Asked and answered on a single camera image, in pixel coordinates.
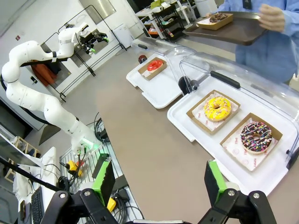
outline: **yellow object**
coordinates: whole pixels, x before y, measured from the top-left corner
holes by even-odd
[[[108,202],[108,205],[107,205],[107,208],[110,212],[113,211],[113,209],[115,208],[116,206],[116,201],[113,199],[113,198],[109,198],[109,202]]]
[[[205,107],[205,115],[211,121],[221,121],[227,118],[232,110],[229,100],[224,97],[210,99]]]
[[[69,164],[69,166],[70,166],[68,172],[69,172],[70,174],[75,173],[76,170],[77,170],[77,168],[78,168],[78,166],[76,165],[76,163],[75,163],[74,161],[70,160],[70,161],[68,162],[68,164]],[[81,174],[82,174],[82,170],[79,169],[78,176],[81,176]]]

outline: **door handle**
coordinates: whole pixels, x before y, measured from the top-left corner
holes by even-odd
[[[34,78],[33,76],[31,76],[30,79],[33,81],[33,84],[36,84],[36,83],[37,83],[36,78]]]

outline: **black keyboard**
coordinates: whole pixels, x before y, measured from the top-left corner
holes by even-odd
[[[31,196],[33,224],[40,224],[45,214],[43,209],[43,193],[39,187]]]

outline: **metal grate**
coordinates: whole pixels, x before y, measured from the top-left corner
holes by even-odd
[[[92,177],[92,173],[94,171],[95,165],[97,164],[97,161],[99,159],[100,154],[102,153],[107,153],[111,156],[112,158],[112,166],[113,166],[113,171],[114,171],[114,176],[115,178],[123,175],[123,172],[121,170],[121,167],[116,159],[116,156],[114,154],[114,150],[111,146],[110,143],[104,143],[102,146],[100,146],[99,149],[95,150],[91,154],[88,155],[88,157],[85,159],[85,163],[82,165],[82,175],[76,179],[74,184],[71,186],[70,192],[76,193],[79,188],[82,186],[82,184],[86,182],[93,182],[95,179]],[[78,161],[78,158],[75,158],[73,151],[69,149],[64,155],[62,155],[59,159],[63,163],[67,163],[68,161],[72,160],[74,162]],[[67,172],[67,169],[60,165],[60,170],[61,173],[60,175],[62,176],[67,176],[68,179],[71,178],[71,175]],[[127,193],[129,195],[130,200],[126,203],[126,206],[134,206],[138,207],[133,194],[130,190],[129,187],[125,188],[127,190]],[[115,215],[117,213],[118,209],[115,209],[112,214]],[[135,209],[135,208],[128,208],[128,217],[125,222],[128,221],[133,221],[134,219],[142,219],[142,215],[140,212]],[[80,224],[85,224],[85,223],[92,223],[89,219],[86,218],[81,218],[80,221],[78,222]]]

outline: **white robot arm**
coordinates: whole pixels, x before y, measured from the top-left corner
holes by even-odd
[[[7,83],[6,96],[13,103],[32,111],[42,111],[46,120],[60,127],[71,136],[71,147],[76,153],[82,146],[92,148],[99,144],[94,132],[73,114],[66,111],[59,100],[51,95],[37,92],[19,82],[20,66],[32,60],[55,62],[57,59],[71,57],[77,35],[88,25],[64,29],[59,35],[59,51],[45,53],[36,41],[28,41],[14,47],[9,52],[9,62],[2,68],[3,80]]]

